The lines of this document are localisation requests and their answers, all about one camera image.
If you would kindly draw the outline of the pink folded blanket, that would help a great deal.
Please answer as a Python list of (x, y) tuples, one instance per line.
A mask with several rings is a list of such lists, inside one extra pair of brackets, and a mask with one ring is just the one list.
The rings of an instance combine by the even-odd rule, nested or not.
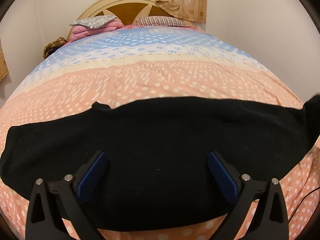
[(115, 31), (115, 30), (120, 29), (122, 27), (124, 27), (124, 24), (119, 19), (112, 20), (111, 22), (108, 22), (107, 24), (105, 24), (102, 27), (97, 28), (97, 29), (91, 29), (89, 27), (77, 25), (72, 28), (71, 34), (70, 34), (69, 38), (67, 38), (67, 41), (73, 42), (73, 41), (76, 41), (76, 40), (79, 40), (82, 38), (86, 38), (86, 37), (89, 37), (92, 35)]

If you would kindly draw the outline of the beige side curtain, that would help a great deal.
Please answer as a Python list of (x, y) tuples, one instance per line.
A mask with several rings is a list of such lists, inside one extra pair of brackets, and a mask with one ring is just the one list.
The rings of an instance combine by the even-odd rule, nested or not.
[(9, 74), (7, 63), (4, 58), (2, 45), (0, 43), (0, 81), (2, 81)]

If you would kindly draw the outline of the grey patterned pillow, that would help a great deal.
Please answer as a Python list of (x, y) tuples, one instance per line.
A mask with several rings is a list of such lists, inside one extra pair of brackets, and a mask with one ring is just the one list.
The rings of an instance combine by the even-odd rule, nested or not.
[(117, 17), (114, 15), (102, 15), (102, 16), (95, 16), (89, 18), (83, 18), (81, 20), (74, 21), (70, 24), (70, 26), (82, 26), (89, 29), (98, 29), (102, 28), (109, 22), (115, 20)]

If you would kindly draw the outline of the cream wooden headboard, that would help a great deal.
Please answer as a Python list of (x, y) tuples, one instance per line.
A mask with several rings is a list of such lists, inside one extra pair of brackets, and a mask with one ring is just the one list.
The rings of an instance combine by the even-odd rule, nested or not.
[(134, 28), (138, 18), (168, 16), (156, 0), (99, 0), (88, 7), (78, 19), (115, 15), (126, 27)]

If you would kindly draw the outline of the black pants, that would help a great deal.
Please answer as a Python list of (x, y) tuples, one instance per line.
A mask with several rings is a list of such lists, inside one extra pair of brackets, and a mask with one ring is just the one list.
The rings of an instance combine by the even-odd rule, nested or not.
[(198, 97), (94, 103), (54, 121), (13, 126), (1, 179), (29, 199), (35, 181), (57, 181), (106, 154), (80, 205), (99, 229), (147, 231), (202, 223), (229, 203), (208, 165), (217, 151), (256, 180), (284, 178), (319, 137), (319, 96), (301, 109)]

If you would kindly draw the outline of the striped pillow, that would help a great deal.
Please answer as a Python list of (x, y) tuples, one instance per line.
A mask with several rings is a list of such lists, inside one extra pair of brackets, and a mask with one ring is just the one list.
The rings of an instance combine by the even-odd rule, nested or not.
[(137, 27), (182, 27), (188, 28), (182, 20), (168, 16), (148, 16), (136, 20)]

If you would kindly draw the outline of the polka dot bed cover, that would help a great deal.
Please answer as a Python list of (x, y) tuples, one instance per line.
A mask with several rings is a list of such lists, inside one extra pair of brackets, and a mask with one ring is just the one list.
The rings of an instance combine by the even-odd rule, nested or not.
[[(300, 109), (299, 97), (258, 61), (219, 39), (186, 28), (125, 28), (77, 40), (41, 62), (1, 108), (1, 153), (11, 126), (63, 118), (98, 101), (116, 108), (176, 96), (259, 101)], [(319, 138), (281, 180), (288, 217), (319, 186)], [(1, 180), (1, 212), (24, 239), (28, 200)], [(222, 218), (109, 239), (208, 239)]]

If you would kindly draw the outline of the brown patterned bag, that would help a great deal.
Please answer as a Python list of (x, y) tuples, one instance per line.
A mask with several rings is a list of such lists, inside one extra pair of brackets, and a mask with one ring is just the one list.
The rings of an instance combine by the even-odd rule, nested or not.
[(50, 42), (44, 47), (43, 58), (44, 59), (48, 58), (50, 55), (56, 52), (59, 48), (63, 47), (66, 43), (67, 41), (63, 37), (60, 37), (53, 42)]

